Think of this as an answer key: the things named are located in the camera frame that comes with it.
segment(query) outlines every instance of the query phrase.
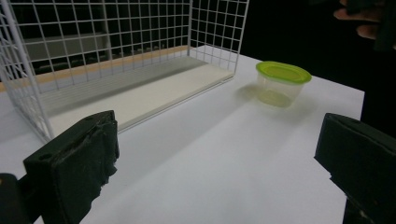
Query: white wire rack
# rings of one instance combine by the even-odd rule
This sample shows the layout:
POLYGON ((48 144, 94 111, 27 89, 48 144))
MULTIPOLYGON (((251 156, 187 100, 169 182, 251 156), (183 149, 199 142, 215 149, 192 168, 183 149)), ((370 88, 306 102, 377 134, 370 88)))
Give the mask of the white wire rack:
POLYGON ((45 141, 106 109, 121 131, 232 77, 247 12, 248 0, 1 0, 0 78, 45 141))

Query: food container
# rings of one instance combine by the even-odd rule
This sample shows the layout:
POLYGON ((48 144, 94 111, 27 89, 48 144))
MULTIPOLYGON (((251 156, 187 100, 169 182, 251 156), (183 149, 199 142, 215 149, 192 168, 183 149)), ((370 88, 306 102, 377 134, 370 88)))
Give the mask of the food container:
POLYGON ((279 107, 290 106, 299 95, 304 84, 311 80, 311 74, 303 68, 278 62, 256 64, 258 75, 258 98, 279 107))

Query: tabletop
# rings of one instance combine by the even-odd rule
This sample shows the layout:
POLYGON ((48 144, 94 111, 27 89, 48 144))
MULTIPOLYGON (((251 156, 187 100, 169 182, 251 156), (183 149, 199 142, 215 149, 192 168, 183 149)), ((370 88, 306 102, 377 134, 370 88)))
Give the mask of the tabletop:
MULTIPOLYGON (((241 55, 231 80, 119 133, 118 171, 81 223, 341 224, 346 196, 314 155, 324 115, 359 119, 364 92, 312 74, 290 107, 266 105, 258 62, 241 55)), ((41 146, 0 93, 0 173, 21 178, 41 146)))

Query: metal grid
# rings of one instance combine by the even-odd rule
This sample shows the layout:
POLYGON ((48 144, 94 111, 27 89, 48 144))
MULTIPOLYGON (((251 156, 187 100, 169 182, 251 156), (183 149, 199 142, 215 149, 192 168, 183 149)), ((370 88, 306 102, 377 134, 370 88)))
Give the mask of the metal grid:
POLYGON ((236 69, 248 0, 1 0, 0 78, 47 140, 40 94, 191 57, 236 69))

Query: black backdrop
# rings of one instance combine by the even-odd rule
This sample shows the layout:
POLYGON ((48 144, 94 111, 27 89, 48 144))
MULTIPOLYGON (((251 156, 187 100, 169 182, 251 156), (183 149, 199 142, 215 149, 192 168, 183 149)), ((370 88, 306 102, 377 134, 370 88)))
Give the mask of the black backdrop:
POLYGON ((361 21, 332 15, 339 7, 337 1, 251 0, 241 53, 365 91, 361 120, 396 137, 396 50, 373 51, 374 41, 356 34, 361 21))

